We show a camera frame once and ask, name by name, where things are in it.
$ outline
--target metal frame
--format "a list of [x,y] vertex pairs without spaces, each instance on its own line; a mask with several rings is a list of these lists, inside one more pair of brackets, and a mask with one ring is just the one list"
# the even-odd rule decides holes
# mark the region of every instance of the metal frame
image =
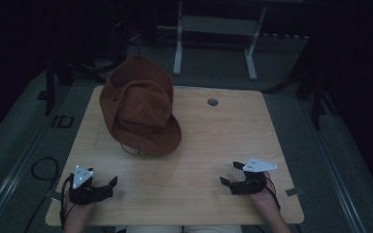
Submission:
[[177,48],[175,51],[174,60],[174,75],[181,74],[183,62],[183,31],[196,31],[207,33],[220,33],[231,35],[247,35],[252,36],[250,46],[244,50],[245,59],[247,61],[248,74],[251,81],[257,79],[253,53],[256,41],[259,37],[259,31],[265,17],[267,7],[263,7],[258,20],[231,19],[219,17],[194,17],[183,15],[183,1],[179,1],[178,8],[178,38]]

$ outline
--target person's arm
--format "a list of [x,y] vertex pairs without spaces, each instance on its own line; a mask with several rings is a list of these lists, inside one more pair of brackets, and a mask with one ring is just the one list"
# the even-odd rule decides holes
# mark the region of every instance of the person's arm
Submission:
[[[271,177],[268,172],[264,172],[267,179],[267,186],[269,189],[273,190],[272,183],[270,182]],[[272,194],[264,188],[261,192],[256,194],[251,194],[251,199],[253,200],[256,208],[268,222],[274,233],[288,233],[290,232],[286,222],[281,216],[280,210],[278,209],[277,203],[275,202]]]
[[94,205],[76,205],[69,200],[69,193],[66,193],[64,233],[83,233]]

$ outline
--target table top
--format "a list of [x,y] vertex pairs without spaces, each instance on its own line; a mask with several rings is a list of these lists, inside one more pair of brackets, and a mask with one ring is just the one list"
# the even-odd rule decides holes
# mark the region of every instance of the table top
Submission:
[[[118,176],[114,196],[96,204],[89,225],[261,224],[248,195],[231,195],[220,177],[245,179],[232,162],[251,157],[278,165],[270,171],[287,223],[304,215],[263,96],[258,91],[174,88],[173,114],[183,139],[167,155],[133,156],[109,134],[95,87],[58,184],[78,164],[93,168],[94,186]],[[208,100],[218,100],[210,106]],[[60,202],[52,200],[48,225],[60,225]]]

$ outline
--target dark background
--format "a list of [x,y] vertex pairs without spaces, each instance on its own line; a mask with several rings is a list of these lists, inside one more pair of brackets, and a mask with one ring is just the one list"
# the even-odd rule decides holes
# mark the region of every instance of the dark background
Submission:
[[[211,1],[185,1],[186,10],[198,15],[253,17],[249,6],[254,1],[217,2],[219,7]],[[373,176],[373,1],[310,0],[268,6],[261,33],[309,36],[297,67],[322,75],[323,88]],[[67,54],[85,64],[91,64],[93,57],[114,59],[122,51],[111,50],[111,44],[117,36],[125,41],[128,29],[117,34],[113,29],[117,22],[136,25],[153,40],[157,25],[177,24],[177,8],[177,1],[170,0],[0,0],[0,121],[29,82],[46,69],[49,54]]]

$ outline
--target black cable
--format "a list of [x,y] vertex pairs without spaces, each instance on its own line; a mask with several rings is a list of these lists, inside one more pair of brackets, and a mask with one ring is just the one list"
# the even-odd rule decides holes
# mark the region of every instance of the black cable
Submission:
[[301,227],[299,226],[299,224],[296,224],[296,229],[298,230],[299,233],[302,233]]
[[260,232],[262,232],[262,233],[266,233],[264,230],[262,230],[262,228],[260,228],[259,226],[257,226],[257,225],[255,225],[254,226],[256,229],[258,229]]
[[[54,164],[55,164],[55,174],[54,174],[52,177],[49,177],[49,178],[43,178],[43,177],[39,177],[39,176],[36,175],[36,173],[35,173],[35,167],[36,167],[40,162],[42,162],[42,161],[44,161],[44,160],[51,160],[51,161],[54,162]],[[58,177],[59,177],[59,164],[58,164],[58,162],[57,162],[54,158],[51,158],[51,157],[44,157],[44,158],[41,158],[41,159],[39,159],[38,161],[36,161],[36,162],[32,165],[30,171],[31,171],[32,176],[33,176],[35,179],[39,180],[39,181],[51,181],[50,187],[48,188],[48,192],[50,192],[50,191],[52,190],[52,188],[53,188],[53,185],[55,184],[56,180],[57,180]],[[25,227],[24,233],[27,233],[27,232],[28,232],[28,230],[29,230],[29,228],[30,228],[30,226],[31,226],[31,224],[32,224],[33,219],[34,219],[35,216],[38,214],[38,211],[39,211],[39,209],[41,209],[41,206],[43,205],[43,203],[44,203],[44,201],[45,201],[46,198],[47,198],[47,195],[44,195],[44,196],[42,197],[42,199],[41,199],[39,205],[38,205],[38,206],[36,207],[36,209],[35,209],[35,212],[33,213],[32,217],[29,219],[28,224],[27,224],[26,227]]]

